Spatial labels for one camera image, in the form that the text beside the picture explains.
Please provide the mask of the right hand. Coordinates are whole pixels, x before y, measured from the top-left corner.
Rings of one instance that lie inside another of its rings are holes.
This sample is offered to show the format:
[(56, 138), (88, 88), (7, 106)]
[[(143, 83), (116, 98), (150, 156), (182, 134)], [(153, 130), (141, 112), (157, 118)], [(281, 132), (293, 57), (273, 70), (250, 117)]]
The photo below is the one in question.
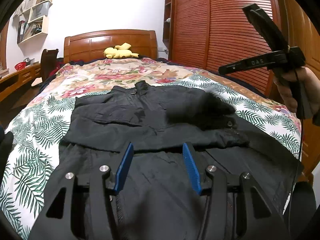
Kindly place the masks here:
[(319, 111), (319, 79), (308, 67), (300, 67), (288, 73), (282, 73), (281, 77), (273, 78), (284, 105), (292, 113), (297, 113), (301, 102), (301, 92), (310, 106), (312, 115)]

